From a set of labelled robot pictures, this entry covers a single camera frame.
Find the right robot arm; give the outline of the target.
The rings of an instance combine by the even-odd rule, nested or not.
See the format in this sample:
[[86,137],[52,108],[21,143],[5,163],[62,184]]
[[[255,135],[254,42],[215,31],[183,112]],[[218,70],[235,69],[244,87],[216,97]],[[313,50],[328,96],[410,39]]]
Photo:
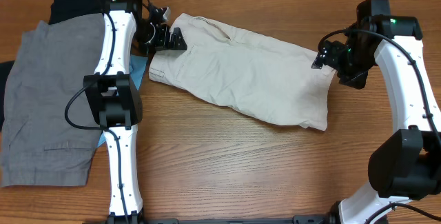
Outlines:
[[369,158],[369,180],[326,215],[315,216],[316,223],[386,223],[391,210],[440,193],[440,108],[424,66],[420,24],[392,15],[388,0],[365,0],[356,12],[356,22],[342,31],[346,42],[330,35],[320,40],[312,68],[327,65],[341,84],[360,90],[378,66],[393,131]]

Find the beige shorts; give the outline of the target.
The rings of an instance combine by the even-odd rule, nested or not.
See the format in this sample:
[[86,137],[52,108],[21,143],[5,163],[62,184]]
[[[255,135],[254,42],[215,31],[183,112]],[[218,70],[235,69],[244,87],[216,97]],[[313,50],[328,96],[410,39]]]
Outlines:
[[205,17],[173,26],[187,49],[157,52],[151,80],[274,125],[326,130],[334,70],[311,68],[317,52]]

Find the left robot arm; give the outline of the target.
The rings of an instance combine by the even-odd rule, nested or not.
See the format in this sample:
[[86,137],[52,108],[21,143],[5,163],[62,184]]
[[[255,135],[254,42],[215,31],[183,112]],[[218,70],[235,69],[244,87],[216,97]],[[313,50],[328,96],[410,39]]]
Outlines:
[[109,0],[104,5],[105,35],[94,74],[83,79],[110,160],[111,202],[107,223],[144,223],[143,199],[136,170],[136,135],[143,104],[130,75],[130,52],[137,41],[144,53],[185,51],[179,28],[167,24],[170,9],[143,0]]

